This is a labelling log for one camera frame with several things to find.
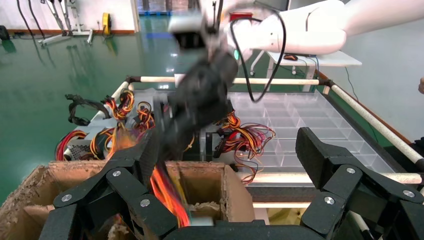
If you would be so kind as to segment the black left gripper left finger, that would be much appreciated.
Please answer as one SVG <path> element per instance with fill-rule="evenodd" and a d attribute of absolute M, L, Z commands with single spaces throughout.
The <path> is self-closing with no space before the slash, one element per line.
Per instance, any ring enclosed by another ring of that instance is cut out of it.
<path fill-rule="evenodd" d="M 138 240 L 162 240 L 175 231 L 176 217 L 147 187 L 158 153 L 153 129 L 118 150 L 99 173 L 56 196 L 40 239 L 91 240 L 116 215 Z"/>

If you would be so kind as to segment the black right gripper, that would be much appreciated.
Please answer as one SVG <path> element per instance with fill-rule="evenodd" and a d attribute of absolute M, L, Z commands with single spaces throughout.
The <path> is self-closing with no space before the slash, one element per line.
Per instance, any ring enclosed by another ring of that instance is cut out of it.
<path fill-rule="evenodd" d="M 193 149 L 198 128 L 224 118 L 228 111 L 228 88 L 237 72 L 237 61 L 225 50 L 216 50 L 210 58 L 200 59 L 189 69 L 175 91 L 175 119 L 168 110 L 154 111 L 158 163 L 180 160 L 181 151 L 184 154 Z"/>

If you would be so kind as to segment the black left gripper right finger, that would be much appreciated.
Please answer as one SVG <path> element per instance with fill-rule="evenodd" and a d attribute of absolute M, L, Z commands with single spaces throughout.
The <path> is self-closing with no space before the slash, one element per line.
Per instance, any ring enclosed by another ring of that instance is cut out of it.
<path fill-rule="evenodd" d="M 370 170 L 349 150 L 322 142 L 308 127 L 298 129 L 295 152 L 318 190 L 302 226 L 329 240 L 353 212 L 384 240 L 423 239 L 424 198 L 417 190 Z"/>

